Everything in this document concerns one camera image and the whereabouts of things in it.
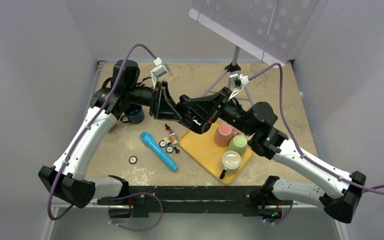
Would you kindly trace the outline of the black ceramic mug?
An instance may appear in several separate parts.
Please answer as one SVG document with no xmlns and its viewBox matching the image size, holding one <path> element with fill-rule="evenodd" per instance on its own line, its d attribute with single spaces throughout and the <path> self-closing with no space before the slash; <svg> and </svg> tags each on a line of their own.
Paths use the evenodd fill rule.
<svg viewBox="0 0 384 240">
<path fill-rule="evenodd" d="M 206 133 L 212 126 L 219 108 L 213 101 L 186 101 L 176 104 L 181 124 L 196 134 Z"/>
</svg>

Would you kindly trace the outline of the dark blue ceramic mug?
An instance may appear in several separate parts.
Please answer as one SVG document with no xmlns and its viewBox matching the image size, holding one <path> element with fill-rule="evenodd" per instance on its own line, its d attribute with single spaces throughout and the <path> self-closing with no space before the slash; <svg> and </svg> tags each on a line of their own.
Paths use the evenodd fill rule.
<svg viewBox="0 0 384 240">
<path fill-rule="evenodd" d="M 140 124 L 144 121 L 145 114 L 143 107 L 138 104 L 132 103 L 124 112 L 120 118 L 120 121 L 124 124 Z"/>
</svg>

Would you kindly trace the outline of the pink ceramic mug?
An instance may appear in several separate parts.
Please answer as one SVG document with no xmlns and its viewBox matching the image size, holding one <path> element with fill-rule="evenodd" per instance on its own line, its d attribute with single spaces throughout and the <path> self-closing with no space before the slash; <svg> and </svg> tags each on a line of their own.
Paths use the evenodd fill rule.
<svg viewBox="0 0 384 240">
<path fill-rule="evenodd" d="M 240 132 L 236 128 L 223 123 L 216 128 L 213 140 L 217 146 L 227 147 L 230 141 L 239 134 Z"/>
</svg>

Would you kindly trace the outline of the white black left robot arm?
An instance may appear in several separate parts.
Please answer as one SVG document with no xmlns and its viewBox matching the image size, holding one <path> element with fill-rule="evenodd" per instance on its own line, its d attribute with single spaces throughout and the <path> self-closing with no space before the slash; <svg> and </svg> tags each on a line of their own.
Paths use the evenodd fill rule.
<svg viewBox="0 0 384 240">
<path fill-rule="evenodd" d="M 57 197 L 77 208 L 84 208 L 93 199 L 110 197 L 118 205 L 126 203 L 129 191 L 124 180 L 108 176 L 100 180 L 86 180 L 86 172 L 95 151 L 107 132 L 121 118 L 131 104 L 148 106 L 154 119 L 180 123 L 183 118 L 170 97 L 167 82 L 159 78 L 170 72 L 169 67 L 156 58 L 150 72 L 152 86 L 138 83 L 140 69 L 133 60 L 119 60 L 101 89 L 94 93 L 86 117 L 61 157 L 51 167 L 43 166 L 38 176 L 52 197 Z"/>
</svg>

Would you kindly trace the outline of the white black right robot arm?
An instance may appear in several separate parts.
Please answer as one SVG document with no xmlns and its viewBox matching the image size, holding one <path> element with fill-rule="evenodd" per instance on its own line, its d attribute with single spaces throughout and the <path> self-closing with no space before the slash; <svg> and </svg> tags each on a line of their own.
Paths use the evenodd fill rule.
<svg viewBox="0 0 384 240">
<path fill-rule="evenodd" d="M 366 176 L 334 167 L 299 147 L 291 134 L 275 128 L 278 117 L 269 103 L 259 101 L 245 110 L 232 92 L 223 88 L 197 98 L 183 94 L 176 109 L 187 128 L 181 147 L 222 183 L 231 183 L 251 157 L 258 155 L 313 182 L 309 186 L 270 177 L 260 191 L 264 202 L 303 202 L 322 207 L 339 222 L 351 223 Z"/>
</svg>

